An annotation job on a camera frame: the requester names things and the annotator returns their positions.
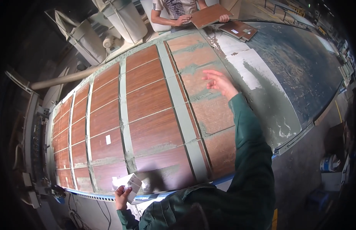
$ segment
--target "green sleeve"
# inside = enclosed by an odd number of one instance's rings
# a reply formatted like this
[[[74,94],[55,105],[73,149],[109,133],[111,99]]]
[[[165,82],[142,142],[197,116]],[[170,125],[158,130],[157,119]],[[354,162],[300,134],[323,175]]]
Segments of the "green sleeve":
[[[271,224],[274,206],[272,150],[266,143],[260,123],[241,93],[229,101],[236,126],[236,173],[228,189],[245,199],[248,213]]]
[[[116,213],[122,223],[123,230],[130,230],[130,229],[139,229],[138,224],[139,221],[134,218],[130,209],[127,210],[117,210]]]

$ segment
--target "patterned t-shirt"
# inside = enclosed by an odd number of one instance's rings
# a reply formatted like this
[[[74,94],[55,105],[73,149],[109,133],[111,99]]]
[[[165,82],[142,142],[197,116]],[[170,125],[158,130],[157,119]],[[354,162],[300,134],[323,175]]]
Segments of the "patterned t-shirt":
[[[196,0],[153,0],[153,10],[161,11],[164,7],[170,19],[173,20],[177,20],[182,15],[192,14],[197,11]]]

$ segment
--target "person's hand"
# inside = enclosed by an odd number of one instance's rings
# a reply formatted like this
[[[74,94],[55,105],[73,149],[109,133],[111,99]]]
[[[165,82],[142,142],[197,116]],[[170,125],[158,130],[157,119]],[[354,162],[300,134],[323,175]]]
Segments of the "person's hand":
[[[219,18],[219,22],[228,22],[229,21],[229,15],[228,14],[225,14],[225,15],[222,15],[220,16]]]
[[[115,194],[115,206],[117,210],[126,210],[127,209],[127,197],[131,193],[132,188],[129,187],[123,192],[124,186],[119,186],[118,189],[114,192]]]
[[[191,19],[191,17],[192,15],[190,14],[179,16],[179,18],[176,20],[175,26],[181,26],[183,23],[188,22]]]
[[[238,94],[238,91],[230,82],[230,80],[221,72],[216,70],[204,70],[203,73],[206,74],[206,76],[202,78],[203,80],[212,80],[206,85],[207,89],[220,90],[222,95],[225,96],[228,100],[232,99],[232,97]]]

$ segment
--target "ribbed duct hose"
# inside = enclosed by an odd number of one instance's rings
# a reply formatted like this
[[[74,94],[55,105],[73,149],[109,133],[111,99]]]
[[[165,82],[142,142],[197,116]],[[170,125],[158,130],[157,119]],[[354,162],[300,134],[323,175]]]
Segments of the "ribbed duct hose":
[[[44,80],[44,81],[39,81],[39,82],[33,82],[33,83],[30,84],[30,88],[33,89],[33,90],[39,90],[39,89],[52,87],[52,86],[55,86],[55,85],[61,85],[61,84],[64,84],[64,83],[81,80],[81,79],[84,79],[84,78],[90,76],[96,70],[100,69],[103,66],[104,65],[100,65],[100,66],[97,66],[97,67],[89,68],[89,69],[84,70],[84,71],[76,72],[74,74],[69,74],[69,75],[66,75],[66,76],[61,76],[61,77],[53,78],[53,79],[46,80],[46,81]]]

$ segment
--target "paint bucket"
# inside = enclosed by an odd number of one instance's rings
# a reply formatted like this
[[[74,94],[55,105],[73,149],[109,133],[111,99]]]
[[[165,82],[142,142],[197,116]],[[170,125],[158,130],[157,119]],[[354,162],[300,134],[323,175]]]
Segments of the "paint bucket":
[[[337,159],[337,156],[331,155],[324,157],[320,162],[321,171],[335,172],[340,164],[340,160]]]

